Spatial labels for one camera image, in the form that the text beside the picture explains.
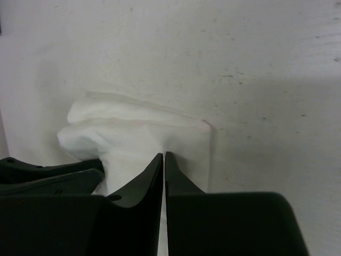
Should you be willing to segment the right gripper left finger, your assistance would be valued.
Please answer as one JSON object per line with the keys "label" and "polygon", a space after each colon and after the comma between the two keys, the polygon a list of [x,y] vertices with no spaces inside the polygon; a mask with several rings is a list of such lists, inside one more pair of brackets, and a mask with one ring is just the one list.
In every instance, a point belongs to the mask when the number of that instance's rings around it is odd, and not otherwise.
{"label": "right gripper left finger", "polygon": [[156,255],[163,155],[108,195],[1,196],[1,255]]}

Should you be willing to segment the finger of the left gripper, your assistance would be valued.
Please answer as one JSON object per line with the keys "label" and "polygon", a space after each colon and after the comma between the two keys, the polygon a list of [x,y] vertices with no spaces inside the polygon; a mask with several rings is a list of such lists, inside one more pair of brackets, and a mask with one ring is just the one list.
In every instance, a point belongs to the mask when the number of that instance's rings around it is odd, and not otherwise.
{"label": "finger of the left gripper", "polygon": [[103,173],[103,165],[99,159],[55,166],[41,166],[7,157],[1,160],[1,184],[25,183],[90,169]]}
{"label": "finger of the left gripper", "polygon": [[91,194],[104,173],[88,169],[16,184],[1,184],[1,196]]}

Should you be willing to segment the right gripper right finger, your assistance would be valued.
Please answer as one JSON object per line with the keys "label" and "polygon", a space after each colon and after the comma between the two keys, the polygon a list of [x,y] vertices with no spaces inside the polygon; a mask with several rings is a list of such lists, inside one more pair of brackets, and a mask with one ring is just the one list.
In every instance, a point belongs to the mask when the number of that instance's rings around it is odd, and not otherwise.
{"label": "right gripper right finger", "polygon": [[169,255],[308,255],[288,201],[273,192],[207,194],[165,156]]}

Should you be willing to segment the white tank top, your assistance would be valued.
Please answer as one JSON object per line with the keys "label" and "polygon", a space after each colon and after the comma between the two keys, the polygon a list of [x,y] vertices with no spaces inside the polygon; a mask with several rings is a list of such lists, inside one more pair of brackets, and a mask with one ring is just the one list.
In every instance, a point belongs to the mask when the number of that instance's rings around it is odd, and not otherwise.
{"label": "white tank top", "polygon": [[188,178],[208,189],[211,128],[203,120],[122,95],[89,92],[72,104],[67,122],[58,133],[60,146],[78,160],[102,162],[105,179],[98,195],[118,190],[168,151]]}

